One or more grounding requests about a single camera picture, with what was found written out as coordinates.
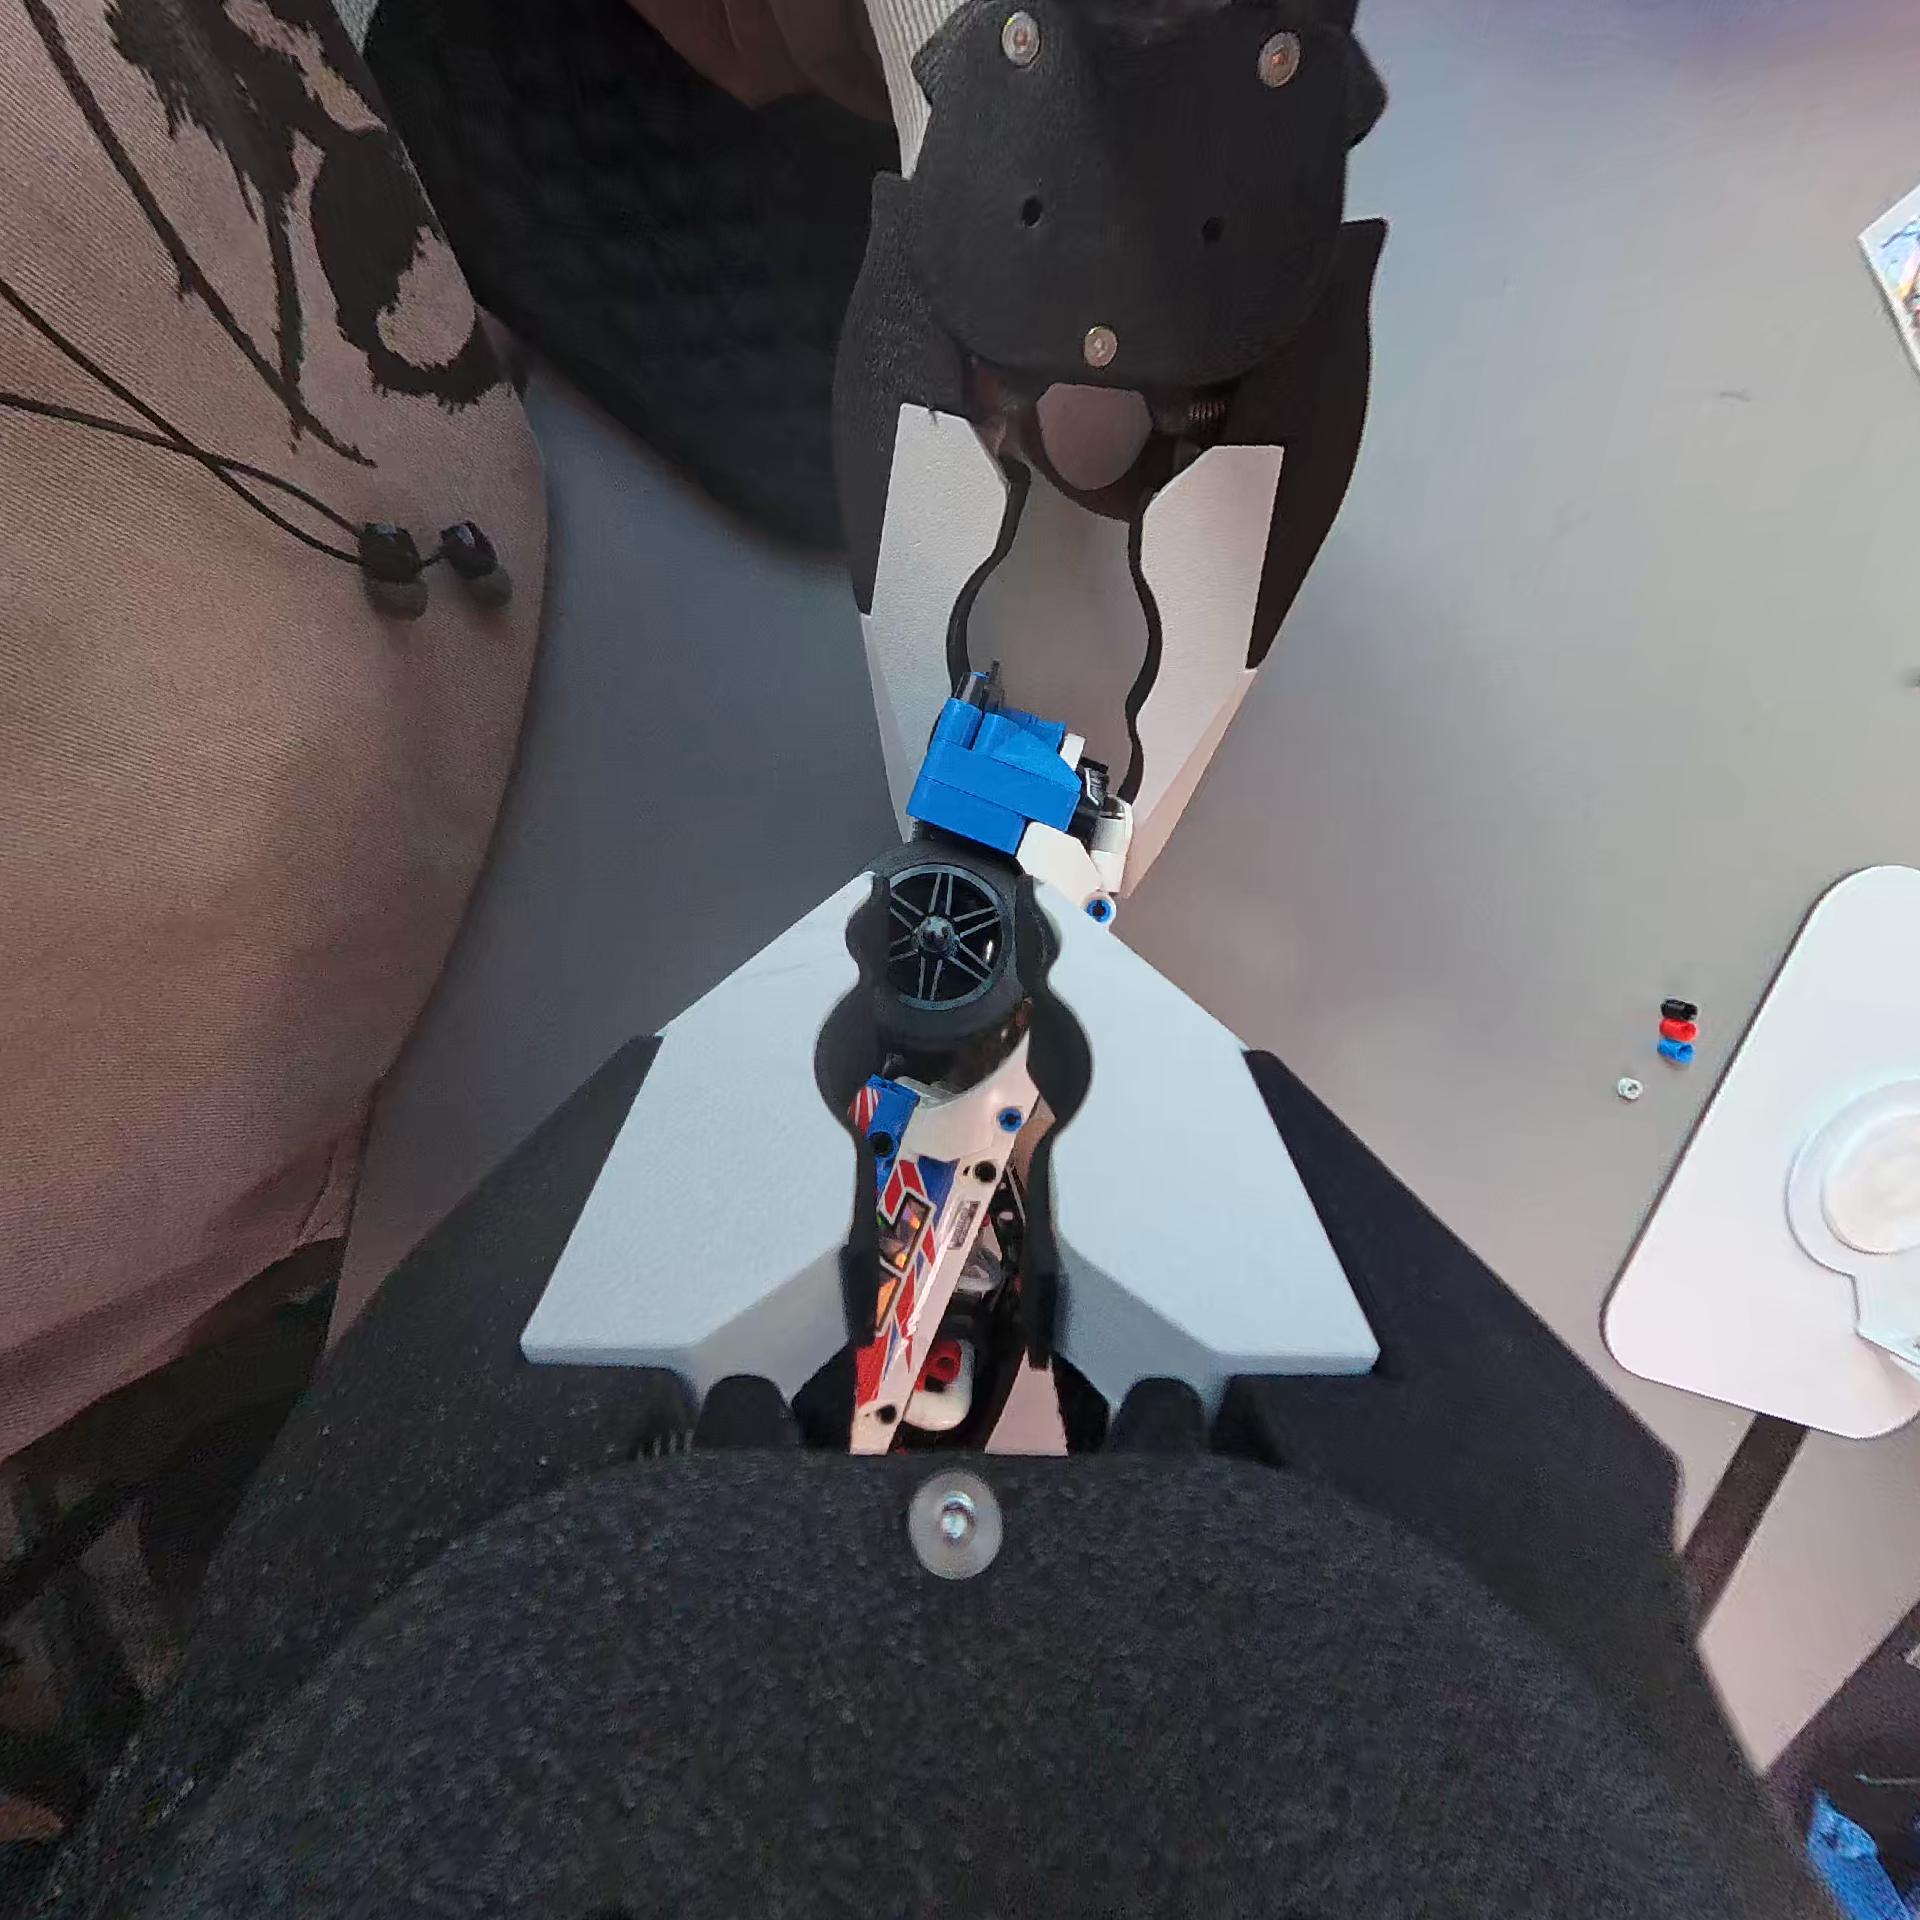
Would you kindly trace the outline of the holographic sticker sheet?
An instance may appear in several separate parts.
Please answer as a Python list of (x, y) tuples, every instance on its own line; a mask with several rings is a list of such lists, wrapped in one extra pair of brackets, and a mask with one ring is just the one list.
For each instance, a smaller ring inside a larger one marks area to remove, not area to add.
[(1902, 347), (1918, 368), (1918, 190), (1860, 228), (1859, 249)]

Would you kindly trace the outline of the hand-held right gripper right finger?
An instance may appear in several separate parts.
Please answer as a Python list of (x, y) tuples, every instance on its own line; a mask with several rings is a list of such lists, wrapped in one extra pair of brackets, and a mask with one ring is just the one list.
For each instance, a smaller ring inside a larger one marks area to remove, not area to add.
[(1370, 1377), (1378, 1337), (1248, 1047), (1081, 905), (1033, 915), (1055, 1352), (1111, 1408), (1145, 1380), (1211, 1416), (1241, 1379)]

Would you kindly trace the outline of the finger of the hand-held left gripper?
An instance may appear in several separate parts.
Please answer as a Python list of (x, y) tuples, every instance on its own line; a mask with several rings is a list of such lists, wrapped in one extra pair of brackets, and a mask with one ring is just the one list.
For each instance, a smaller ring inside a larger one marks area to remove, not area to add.
[(1033, 475), (971, 420), (906, 403), (887, 475), (862, 638), (889, 787), (913, 787), (969, 672), (969, 617), (1017, 540)]
[(1255, 682), (1250, 652), (1284, 452), (1202, 451), (1147, 498), (1130, 540), (1145, 649), (1122, 713), (1135, 815), (1121, 899), (1164, 852)]

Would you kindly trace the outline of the beige hooded sweater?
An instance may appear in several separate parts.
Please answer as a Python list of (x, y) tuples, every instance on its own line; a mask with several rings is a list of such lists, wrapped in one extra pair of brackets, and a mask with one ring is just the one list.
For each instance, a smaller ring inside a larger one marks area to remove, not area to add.
[(538, 442), (345, 4), (6, 4), (3, 1416), (335, 1234), (520, 745)]

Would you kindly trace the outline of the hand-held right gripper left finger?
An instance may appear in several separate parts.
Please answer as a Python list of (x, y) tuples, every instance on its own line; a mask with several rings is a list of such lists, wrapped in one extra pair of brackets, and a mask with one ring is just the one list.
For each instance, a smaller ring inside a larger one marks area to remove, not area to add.
[(799, 1394), (876, 1332), (876, 1166), (852, 1124), (878, 1070), (884, 880), (859, 873), (656, 1039), (520, 1352), (734, 1377)]

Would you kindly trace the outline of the white book stand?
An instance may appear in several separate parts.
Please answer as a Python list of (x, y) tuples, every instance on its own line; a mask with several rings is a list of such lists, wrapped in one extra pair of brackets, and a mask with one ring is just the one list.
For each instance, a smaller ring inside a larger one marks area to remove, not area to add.
[(1601, 1331), (1633, 1377), (1838, 1438), (1918, 1410), (1918, 873), (1808, 913)]

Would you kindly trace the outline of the grey desk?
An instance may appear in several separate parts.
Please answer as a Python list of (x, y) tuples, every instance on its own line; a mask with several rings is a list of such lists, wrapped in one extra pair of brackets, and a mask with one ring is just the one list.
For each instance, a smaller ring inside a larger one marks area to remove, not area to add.
[[(1916, 863), (1916, 370), (1856, 240), (1916, 188), (1916, 4), (1362, 4), (1361, 36), (1361, 465), (1122, 927), (1678, 1456), (1753, 1763), (1904, 1771), (1916, 1427), (1634, 1380), (1601, 1302), (1816, 899)], [(376, 1108), (347, 1312), (889, 819), (836, 570), (520, 360), (545, 657)]]

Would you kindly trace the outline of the person's left forearm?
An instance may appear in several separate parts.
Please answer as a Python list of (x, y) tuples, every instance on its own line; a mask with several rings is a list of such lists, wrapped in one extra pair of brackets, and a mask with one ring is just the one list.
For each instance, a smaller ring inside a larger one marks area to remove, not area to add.
[(954, 2), (632, 2), (700, 76), (748, 107), (820, 96), (904, 144), (926, 127), (913, 59)]

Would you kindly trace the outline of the toy brick race car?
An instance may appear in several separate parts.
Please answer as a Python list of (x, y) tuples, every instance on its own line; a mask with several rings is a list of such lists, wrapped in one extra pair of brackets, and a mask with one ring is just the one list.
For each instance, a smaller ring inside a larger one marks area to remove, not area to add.
[(872, 1151), (876, 1284), (852, 1354), (848, 1452), (982, 1449), (1043, 1359), (1033, 1182), (1051, 1108), (1028, 1063), (1059, 938), (1044, 883), (1114, 921), (1135, 815), (1066, 723), (969, 672), (928, 732), (906, 842), (857, 932), (878, 1070), (851, 1100)]

